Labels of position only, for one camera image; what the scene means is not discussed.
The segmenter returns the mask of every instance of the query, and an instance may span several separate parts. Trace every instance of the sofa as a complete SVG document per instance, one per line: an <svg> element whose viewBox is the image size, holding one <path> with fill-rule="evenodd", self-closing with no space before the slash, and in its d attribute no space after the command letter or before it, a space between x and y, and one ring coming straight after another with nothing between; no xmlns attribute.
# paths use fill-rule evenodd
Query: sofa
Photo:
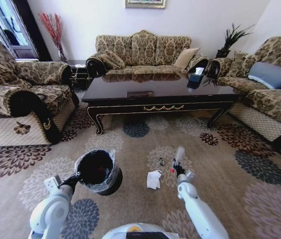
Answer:
<svg viewBox="0 0 281 239"><path fill-rule="evenodd" d="M0 146L55 144L78 106L63 62L16 62L0 42Z"/></svg>
<svg viewBox="0 0 281 239"><path fill-rule="evenodd" d="M246 94L229 111L231 115L261 134L273 143L281 153L281 89L268 89L261 83L245 77L232 77L232 73L243 69L248 72L255 61L281 66L281 36L269 38L253 54L246 56L249 61L240 62L239 69L232 69L233 59L217 58L209 65L217 68L217 83L234 87L237 92Z"/></svg>
<svg viewBox="0 0 281 239"><path fill-rule="evenodd" d="M206 67L208 58L195 54L185 69L173 64L191 39L186 36L155 36L142 30L132 36L100 35L96 38L97 53L86 61L91 78L105 81L177 80L187 77L196 67ZM99 58L106 50L117 54L126 64L123 69L108 69Z"/></svg>

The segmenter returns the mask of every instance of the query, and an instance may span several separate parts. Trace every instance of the coffee table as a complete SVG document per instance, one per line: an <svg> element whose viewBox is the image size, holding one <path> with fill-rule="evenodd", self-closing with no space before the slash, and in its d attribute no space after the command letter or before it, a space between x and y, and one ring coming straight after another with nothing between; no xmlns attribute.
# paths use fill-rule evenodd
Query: coffee table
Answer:
<svg viewBox="0 0 281 239"><path fill-rule="evenodd" d="M148 114L161 112L183 112L218 110L207 126L227 113L243 94L229 86L212 83L192 83L186 78L174 81L105 82L94 79L82 98L88 103L87 112L97 127L96 133L103 134L100 115Z"/></svg>

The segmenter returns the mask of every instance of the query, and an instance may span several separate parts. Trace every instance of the floor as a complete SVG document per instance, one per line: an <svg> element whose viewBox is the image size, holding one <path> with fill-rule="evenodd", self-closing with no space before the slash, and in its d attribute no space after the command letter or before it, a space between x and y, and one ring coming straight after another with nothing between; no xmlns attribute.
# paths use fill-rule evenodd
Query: floor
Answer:
<svg viewBox="0 0 281 239"><path fill-rule="evenodd" d="M115 150L122 185L113 195L101 196L78 184L60 238L100 239L110 229L132 222L198 238L170 171L181 145L185 169L196 174L192 183L230 238L281 239L281 155L248 128L224 116L208 129L212 111L122 115L105 116L105 133L97 136L84 106L57 145L0 147L0 238L27 238L31 212L48 196L43 180L55 174L61 179L70 176L76 159L96 148ZM156 169L163 173L161 189L147 189L147 174Z"/></svg>

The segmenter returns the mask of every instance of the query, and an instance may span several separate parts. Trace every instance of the picture frame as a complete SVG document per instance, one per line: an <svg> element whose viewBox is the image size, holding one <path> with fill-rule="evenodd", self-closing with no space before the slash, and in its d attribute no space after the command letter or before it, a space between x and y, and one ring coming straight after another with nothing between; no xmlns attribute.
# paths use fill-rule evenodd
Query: picture frame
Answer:
<svg viewBox="0 0 281 239"><path fill-rule="evenodd" d="M165 8L166 0L125 0L126 8Z"/></svg>

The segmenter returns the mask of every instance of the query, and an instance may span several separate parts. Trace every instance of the tissue paper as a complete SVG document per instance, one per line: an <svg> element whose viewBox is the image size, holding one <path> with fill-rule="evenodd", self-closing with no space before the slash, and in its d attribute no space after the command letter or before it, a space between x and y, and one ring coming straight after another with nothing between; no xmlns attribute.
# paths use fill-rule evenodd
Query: tissue paper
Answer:
<svg viewBox="0 0 281 239"><path fill-rule="evenodd" d="M161 171L155 170L148 173L147 176L147 188L157 189L160 188Z"/></svg>
<svg viewBox="0 0 281 239"><path fill-rule="evenodd" d="M195 69L195 74L196 75L202 75L204 68L203 67L197 67Z"/></svg>

